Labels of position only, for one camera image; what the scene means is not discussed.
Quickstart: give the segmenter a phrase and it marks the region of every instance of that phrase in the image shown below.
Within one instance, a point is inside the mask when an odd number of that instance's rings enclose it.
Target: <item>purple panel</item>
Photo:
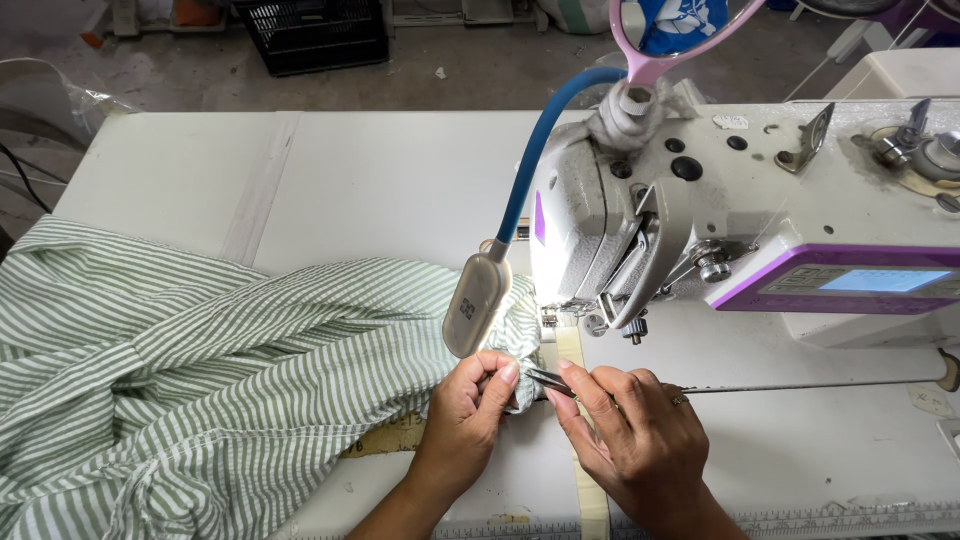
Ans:
[[[730,292],[711,302],[710,306],[728,311],[915,315],[957,302],[952,299],[904,298],[897,295],[878,298],[759,293],[787,270],[803,264],[960,268],[960,248],[806,244],[779,256]]]
[[[543,219],[543,203],[540,202],[540,190],[537,190],[537,203],[534,205],[534,236],[546,246],[546,221]]]

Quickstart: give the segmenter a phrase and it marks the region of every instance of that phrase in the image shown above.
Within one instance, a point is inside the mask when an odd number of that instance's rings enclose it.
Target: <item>digital display screen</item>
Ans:
[[[820,287],[851,292],[910,292],[952,274],[949,270],[856,269]]]

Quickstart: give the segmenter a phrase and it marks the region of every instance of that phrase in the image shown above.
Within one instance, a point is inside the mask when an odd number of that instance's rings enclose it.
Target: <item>striped garment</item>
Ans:
[[[268,277],[47,216],[0,266],[0,537],[250,538],[456,364],[458,273],[369,258]],[[488,348],[537,361],[517,276]],[[521,378],[518,411],[540,389]]]

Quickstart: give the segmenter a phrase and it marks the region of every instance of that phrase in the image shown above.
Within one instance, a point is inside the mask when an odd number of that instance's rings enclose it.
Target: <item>measuring tape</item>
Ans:
[[[815,510],[773,510],[732,514],[733,521],[752,538],[841,538],[881,534],[960,530],[960,501],[911,503],[866,508],[839,505]],[[611,538],[652,540],[630,520],[611,520]],[[431,540],[581,540],[580,524],[478,524],[433,531]],[[342,536],[294,536],[291,540],[343,540]]]

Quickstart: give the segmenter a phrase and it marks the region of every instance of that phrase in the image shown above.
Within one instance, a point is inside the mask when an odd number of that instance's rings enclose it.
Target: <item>hand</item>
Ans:
[[[453,504],[487,467],[518,380],[519,365],[502,353],[480,351],[460,360],[433,391],[408,477]]]
[[[596,430],[567,396],[547,398],[584,470],[635,523],[658,540],[746,538],[704,484],[709,442],[690,403],[671,403],[680,388],[645,369],[559,364]]]

